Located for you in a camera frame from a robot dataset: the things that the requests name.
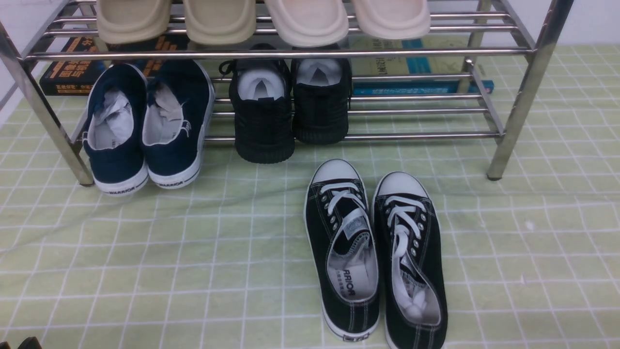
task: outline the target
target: white toe cap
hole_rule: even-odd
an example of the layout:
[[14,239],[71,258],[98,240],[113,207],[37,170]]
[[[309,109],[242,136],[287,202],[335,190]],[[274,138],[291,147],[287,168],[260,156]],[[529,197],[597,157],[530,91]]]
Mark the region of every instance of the white toe cap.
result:
[[323,163],[316,170],[312,183],[329,181],[332,179],[360,179],[353,166],[340,159],[333,159]]
[[420,197],[428,197],[426,190],[417,179],[405,172],[392,172],[387,174],[377,188],[377,196],[390,194],[413,194]]

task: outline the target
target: slipper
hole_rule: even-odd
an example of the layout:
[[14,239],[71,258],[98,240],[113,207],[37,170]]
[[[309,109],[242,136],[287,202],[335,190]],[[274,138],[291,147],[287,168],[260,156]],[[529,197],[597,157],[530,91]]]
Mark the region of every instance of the slipper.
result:
[[389,40],[417,39],[430,31],[427,0],[353,0],[360,29]]
[[99,37],[107,43],[156,38],[168,28],[172,0],[97,0]]
[[228,45],[249,39],[256,30],[255,0],[183,0],[190,40]]
[[265,0],[265,5],[278,35],[292,46],[331,45],[348,34],[342,0]]

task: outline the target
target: black sneaker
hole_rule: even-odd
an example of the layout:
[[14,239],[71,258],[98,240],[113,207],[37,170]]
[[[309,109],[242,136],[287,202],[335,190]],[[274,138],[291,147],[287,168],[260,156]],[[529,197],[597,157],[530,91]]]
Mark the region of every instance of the black sneaker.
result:
[[355,169],[329,160],[314,174],[304,208],[329,328],[347,342],[368,338],[379,320],[379,266],[366,189]]
[[[338,45],[323,49],[338,50]],[[293,132],[300,142],[333,144],[348,133],[353,92],[351,63],[346,58],[293,60],[295,117]]]
[[[253,50],[274,50],[258,44]],[[219,72],[233,73],[228,94],[235,111],[235,148],[253,163],[278,163],[293,154],[291,72],[284,60],[226,61]]]
[[411,175],[386,175],[374,194],[374,231],[386,283],[391,349],[441,348],[448,329],[440,229],[433,203]]

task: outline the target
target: stainless steel shoe rack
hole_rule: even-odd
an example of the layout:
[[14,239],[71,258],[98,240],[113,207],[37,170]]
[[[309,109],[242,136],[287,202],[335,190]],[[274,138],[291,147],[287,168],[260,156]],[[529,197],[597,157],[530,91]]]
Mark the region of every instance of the stainless steel shoe rack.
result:
[[[355,76],[355,81],[411,81],[428,79],[459,79],[459,91],[455,94],[428,94],[411,96],[355,96],[353,105],[357,103],[371,104],[371,101],[478,101],[479,107],[425,107],[423,109],[395,109],[376,110],[362,109],[350,112],[351,117],[370,115],[405,115],[415,117],[428,114],[482,114],[489,125],[488,131],[470,132],[433,132],[417,134],[351,134],[346,137],[348,141],[388,141],[388,140],[440,140],[440,139],[465,139],[465,138],[495,138],[497,150],[487,172],[491,180],[502,177],[512,154],[515,143],[525,123],[530,107],[534,101],[538,88],[551,55],[556,47],[557,40],[562,32],[566,18],[570,12],[574,0],[551,0],[549,11],[538,40],[534,40],[519,19],[508,0],[475,0],[478,2],[476,11],[472,12],[441,12],[433,13],[432,33],[468,32],[471,33],[467,47],[463,48],[421,48],[421,49],[398,49],[398,50],[340,50],[340,51],[177,51],[177,52],[109,52],[105,44],[97,39],[97,27],[95,17],[95,0],[67,0],[62,3],[57,12],[50,17],[38,35],[21,54],[9,38],[6,30],[0,23],[0,59],[7,66],[11,75],[17,82],[18,87],[24,93],[26,100],[32,106],[37,117],[69,167],[77,177],[81,185],[93,184],[93,177],[88,167],[79,156],[82,144],[80,139],[81,129],[86,115],[76,127],[72,135],[61,125],[55,112],[52,110],[46,97],[43,95],[37,82],[32,76],[32,69],[38,61],[87,61],[87,60],[134,60],[134,59],[235,59],[235,58],[359,58],[359,57],[394,57],[394,56],[431,56],[451,55],[465,57],[462,73],[458,74],[435,74],[435,75],[405,75],[405,76]],[[174,24],[184,23],[183,16],[171,16],[170,22]],[[349,20],[351,33],[359,32],[355,16],[350,14]],[[437,24],[446,23],[447,20],[472,20],[471,24]],[[489,24],[489,20],[501,20],[501,24]],[[258,23],[269,24],[269,16],[258,16]],[[65,29],[69,24],[85,24],[87,29]],[[516,45],[512,47],[481,47],[484,32],[509,32]],[[172,26],[167,34],[184,35],[185,29]],[[256,30],[256,35],[277,35],[273,26],[261,27]],[[93,36],[99,48],[99,52],[71,52],[55,53],[48,52],[49,47],[57,37]],[[493,108],[489,95],[482,87],[480,75],[476,70],[475,60],[483,55],[522,55],[528,61],[521,87],[511,110],[508,121],[502,124],[497,112]],[[215,83],[227,83],[227,78],[215,78]],[[473,81],[479,87],[480,93],[467,93],[470,82]],[[229,99],[219,98],[219,104],[230,103]],[[232,112],[215,112],[214,117],[232,117]],[[209,136],[205,142],[232,142],[234,136]]]

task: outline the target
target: blue book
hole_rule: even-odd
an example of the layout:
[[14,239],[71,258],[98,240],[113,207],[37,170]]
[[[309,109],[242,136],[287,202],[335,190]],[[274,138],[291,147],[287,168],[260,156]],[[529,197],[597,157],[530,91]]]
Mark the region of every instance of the blue book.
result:
[[[415,40],[383,40],[367,36],[352,36],[348,40],[349,47],[354,50],[392,50],[399,48],[440,48],[466,47],[466,35],[428,35]],[[452,74],[460,73],[463,57],[371,57],[354,58],[351,60],[354,75],[408,75],[408,74]],[[484,79],[484,69],[477,65],[483,78],[484,88],[492,93],[495,85],[492,80]],[[353,94],[398,95],[398,94],[443,94],[456,93],[458,80],[427,80],[427,81],[366,81],[353,84]],[[476,93],[478,87],[472,83],[470,93]]]

